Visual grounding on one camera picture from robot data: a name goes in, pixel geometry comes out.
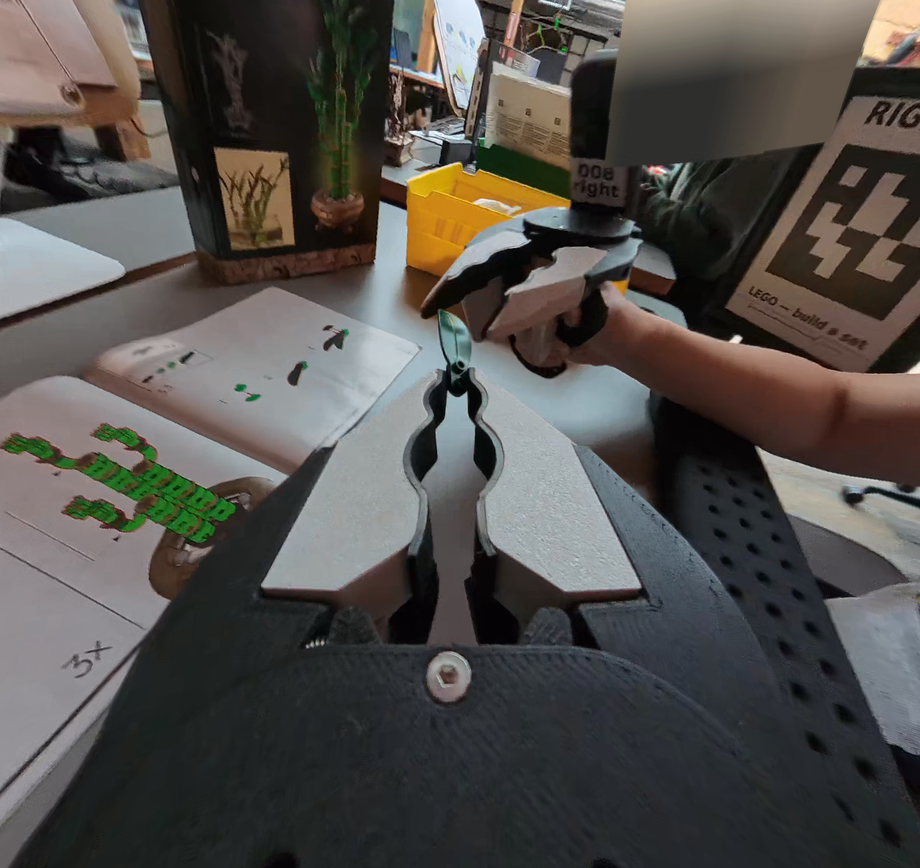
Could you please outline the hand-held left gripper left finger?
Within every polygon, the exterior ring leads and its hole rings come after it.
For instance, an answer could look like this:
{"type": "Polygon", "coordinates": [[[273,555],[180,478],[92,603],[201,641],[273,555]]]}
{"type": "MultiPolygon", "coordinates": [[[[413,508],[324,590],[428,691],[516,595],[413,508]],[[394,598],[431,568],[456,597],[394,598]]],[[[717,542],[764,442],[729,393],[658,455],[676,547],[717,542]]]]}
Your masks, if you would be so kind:
{"type": "Polygon", "coordinates": [[[433,371],[331,450],[261,589],[369,614],[384,639],[426,644],[439,595],[424,480],[438,460],[433,371]]]}

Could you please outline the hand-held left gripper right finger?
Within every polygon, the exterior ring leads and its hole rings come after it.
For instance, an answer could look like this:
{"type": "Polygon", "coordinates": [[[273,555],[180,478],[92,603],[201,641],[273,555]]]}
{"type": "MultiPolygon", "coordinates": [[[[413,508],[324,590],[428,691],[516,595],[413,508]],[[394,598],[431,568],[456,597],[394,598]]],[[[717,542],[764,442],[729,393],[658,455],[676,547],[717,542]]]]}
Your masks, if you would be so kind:
{"type": "Polygon", "coordinates": [[[468,416],[477,496],[467,601],[478,644],[516,644],[541,609],[642,595],[635,566],[573,441],[477,370],[468,416]]]}

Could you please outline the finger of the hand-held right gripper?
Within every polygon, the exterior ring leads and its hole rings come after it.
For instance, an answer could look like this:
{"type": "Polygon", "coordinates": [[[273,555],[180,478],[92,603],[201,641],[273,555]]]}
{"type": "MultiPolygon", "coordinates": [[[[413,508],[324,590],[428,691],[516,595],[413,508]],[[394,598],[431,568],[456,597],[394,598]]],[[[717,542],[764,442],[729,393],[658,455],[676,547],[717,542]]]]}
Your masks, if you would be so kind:
{"type": "Polygon", "coordinates": [[[606,257],[604,249],[565,246],[550,264],[536,267],[504,294],[488,326],[488,339],[498,340],[535,328],[575,309],[585,295],[586,276],[606,257]]]}
{"type": "Polygon", "coordinates": [[[485,338],[491,322],[504,307],[503,286],[486,286],[472,290],[462,300],[466,327],[472,338],[485,338]]]}

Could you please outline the dark green brick leaf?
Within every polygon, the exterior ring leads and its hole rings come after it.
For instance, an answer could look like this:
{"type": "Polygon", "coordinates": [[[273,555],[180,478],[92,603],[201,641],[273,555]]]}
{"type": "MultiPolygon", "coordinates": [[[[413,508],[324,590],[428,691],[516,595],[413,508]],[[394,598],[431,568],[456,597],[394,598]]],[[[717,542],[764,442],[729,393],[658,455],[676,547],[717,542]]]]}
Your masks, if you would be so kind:
{"type": "Polygon", "coordinates": [[[445,379],[451,395],[466,393],[472,368],[473,342],[466,324],[454,313],[438,310],[439,342],[446,364],[445,379]]]}

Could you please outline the person's right forearm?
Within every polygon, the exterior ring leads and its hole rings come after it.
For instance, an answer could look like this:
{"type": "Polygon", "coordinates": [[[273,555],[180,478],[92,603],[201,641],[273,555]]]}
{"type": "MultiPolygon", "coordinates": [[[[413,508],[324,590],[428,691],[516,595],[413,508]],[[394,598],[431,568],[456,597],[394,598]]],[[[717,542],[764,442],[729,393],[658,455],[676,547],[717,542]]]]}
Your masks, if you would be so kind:
{"type": "Polygon", "coordinates": [[[824,368],[663,320],[621,368],[650,390],[788,460],[918,485],[917,374],[824,368]]]}

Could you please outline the black building set box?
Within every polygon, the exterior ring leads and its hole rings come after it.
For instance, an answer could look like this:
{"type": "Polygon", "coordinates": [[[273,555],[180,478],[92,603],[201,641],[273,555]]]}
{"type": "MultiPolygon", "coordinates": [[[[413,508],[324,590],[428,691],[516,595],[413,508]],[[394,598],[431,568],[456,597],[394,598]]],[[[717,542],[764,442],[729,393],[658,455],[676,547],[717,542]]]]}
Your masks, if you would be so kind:
{"type": "Polygon", "coordinates": [[[373,264],[395,0],[139,0],[201,268],[373,264]]]}

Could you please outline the person's right hand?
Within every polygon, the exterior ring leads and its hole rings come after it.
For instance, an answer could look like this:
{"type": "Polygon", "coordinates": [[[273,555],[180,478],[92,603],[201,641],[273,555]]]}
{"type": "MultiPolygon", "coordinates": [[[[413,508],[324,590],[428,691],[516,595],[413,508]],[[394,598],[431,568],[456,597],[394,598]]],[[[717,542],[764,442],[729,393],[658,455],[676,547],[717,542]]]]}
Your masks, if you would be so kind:
{"type": "Polygon", "coordinates": [[[654,331],[659,316],[628,300],[611,281],[604,281],[550,322],[546,345],[551,366],[627,368],[642,337],[654,331]]]}

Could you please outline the green bin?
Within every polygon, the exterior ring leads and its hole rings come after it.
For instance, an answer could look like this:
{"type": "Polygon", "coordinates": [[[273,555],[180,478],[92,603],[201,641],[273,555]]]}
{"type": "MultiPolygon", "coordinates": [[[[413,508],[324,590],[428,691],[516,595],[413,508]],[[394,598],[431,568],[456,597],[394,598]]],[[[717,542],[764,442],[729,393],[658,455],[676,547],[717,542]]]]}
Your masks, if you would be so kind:
{"type": "Polygon", "coordinates": [[[569,199],[569,171],[558,165],[507,149],[499,143],[479,140],[477,170],[535,188],[546,194],[569,199]]]}

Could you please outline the yellow plastic bin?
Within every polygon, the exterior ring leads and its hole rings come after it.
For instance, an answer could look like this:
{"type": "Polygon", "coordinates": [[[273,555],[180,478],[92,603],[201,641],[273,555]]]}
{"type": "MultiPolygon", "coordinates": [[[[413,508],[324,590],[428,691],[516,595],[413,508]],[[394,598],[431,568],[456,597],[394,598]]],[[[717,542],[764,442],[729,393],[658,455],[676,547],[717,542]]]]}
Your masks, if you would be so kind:
{"type": "Polygon", "coordinates": [[[479,197],[520,205],[520,215],[569,207],[568,199],[485,171],[467,172],[459,162],[438,167],[407,181],[407,266],[443,276],[480,232],[509,219],[474,206],[479,197]]]}

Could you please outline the white printed card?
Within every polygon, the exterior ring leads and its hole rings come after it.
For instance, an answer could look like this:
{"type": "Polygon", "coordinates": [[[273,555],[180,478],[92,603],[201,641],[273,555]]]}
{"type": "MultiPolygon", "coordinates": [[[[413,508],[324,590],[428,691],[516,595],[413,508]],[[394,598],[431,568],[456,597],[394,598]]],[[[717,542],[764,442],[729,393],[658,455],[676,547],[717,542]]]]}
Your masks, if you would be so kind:
{"type": "Polygon", "coordinates": [[[499,145],[569,171],[569,87],[536,80],[500,62],[492,64],[485,145],[499,145]]]}

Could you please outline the building instruction booklet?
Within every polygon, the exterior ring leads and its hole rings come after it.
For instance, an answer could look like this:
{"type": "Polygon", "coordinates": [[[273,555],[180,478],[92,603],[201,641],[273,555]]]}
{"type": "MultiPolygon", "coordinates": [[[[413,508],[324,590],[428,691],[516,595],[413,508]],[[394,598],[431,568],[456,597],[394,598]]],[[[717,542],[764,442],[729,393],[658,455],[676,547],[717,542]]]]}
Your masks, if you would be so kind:
{"type": "Polygon", "coordinates": [[[1,408],[2,787],[420,347],[270,287],[1,408]]]}

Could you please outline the black perforated chair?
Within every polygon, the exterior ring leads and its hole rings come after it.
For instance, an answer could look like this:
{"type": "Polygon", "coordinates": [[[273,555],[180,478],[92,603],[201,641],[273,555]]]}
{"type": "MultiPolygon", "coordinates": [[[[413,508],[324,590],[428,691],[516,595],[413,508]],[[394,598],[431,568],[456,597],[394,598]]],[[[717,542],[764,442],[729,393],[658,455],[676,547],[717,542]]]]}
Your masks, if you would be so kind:
{"type": "Polygon", "coordinates": [[[664,515],[756,635],[791,732],[791,765],[830,826],[834,866],[918,866],[918,815],[756,448],[650,396],[664,515]]]}

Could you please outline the white paper poster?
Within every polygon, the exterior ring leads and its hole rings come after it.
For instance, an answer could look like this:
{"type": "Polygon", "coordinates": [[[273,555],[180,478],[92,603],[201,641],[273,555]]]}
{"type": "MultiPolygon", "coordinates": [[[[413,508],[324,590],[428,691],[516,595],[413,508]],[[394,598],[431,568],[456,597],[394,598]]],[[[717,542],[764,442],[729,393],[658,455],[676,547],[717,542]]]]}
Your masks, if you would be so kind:
{"type": "Polygon", "coordinates": [[[457,115],[468,110],[485,29],[477,0],[433,0],[443,85],[457,115]]]}

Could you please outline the framed marker sign stand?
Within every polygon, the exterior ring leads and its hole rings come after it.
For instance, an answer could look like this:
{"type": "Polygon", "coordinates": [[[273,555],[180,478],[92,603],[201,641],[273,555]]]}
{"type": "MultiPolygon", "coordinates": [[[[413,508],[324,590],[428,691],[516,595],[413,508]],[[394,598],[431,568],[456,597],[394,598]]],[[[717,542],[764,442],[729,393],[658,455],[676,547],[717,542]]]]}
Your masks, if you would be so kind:
{"type": "Polygon", "coordinates": [[[858,68],[819,148],[803,148],[740,254],[714,321],[827,367],[918,364],[919,73],[858,68]]]}

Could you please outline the black chair base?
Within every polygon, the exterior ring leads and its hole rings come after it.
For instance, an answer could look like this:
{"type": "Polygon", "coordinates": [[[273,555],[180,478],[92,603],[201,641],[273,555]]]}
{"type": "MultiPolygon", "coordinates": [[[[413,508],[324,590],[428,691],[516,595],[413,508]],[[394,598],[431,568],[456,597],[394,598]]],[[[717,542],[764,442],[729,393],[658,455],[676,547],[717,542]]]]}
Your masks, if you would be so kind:
{"type": "Polygon", "coordinates": [[[918,488],[913,485],[898,483],[892,487],[881,485],[856,486],[846,484],[841,488],[841,497],[847,506],[858,506],[870,496],[890,499],[904,506],[919,508],[918,488]]]}

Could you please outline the white rounded board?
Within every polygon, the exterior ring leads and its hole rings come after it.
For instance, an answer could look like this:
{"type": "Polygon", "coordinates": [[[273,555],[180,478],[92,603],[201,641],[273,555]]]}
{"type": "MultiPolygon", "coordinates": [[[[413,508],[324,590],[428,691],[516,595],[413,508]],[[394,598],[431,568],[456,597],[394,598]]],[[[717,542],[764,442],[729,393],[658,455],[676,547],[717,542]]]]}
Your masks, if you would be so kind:
{"type": "Polygon", "coordinates": [[[125,275],[105,255],[26,223],[1,218],[1,318],[49,305],[125,275]]]}

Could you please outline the hanging poster board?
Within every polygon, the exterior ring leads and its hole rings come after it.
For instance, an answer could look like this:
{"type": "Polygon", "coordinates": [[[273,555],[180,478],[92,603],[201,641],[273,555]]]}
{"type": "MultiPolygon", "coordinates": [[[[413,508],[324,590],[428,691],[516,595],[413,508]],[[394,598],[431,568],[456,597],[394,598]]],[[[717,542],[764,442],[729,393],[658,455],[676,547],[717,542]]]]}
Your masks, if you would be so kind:
{"type": "Polygon", "coordinates": [[[16,128],[126,122],[140,96],[116,0],[1,0],[2,142],[16,128]]]}

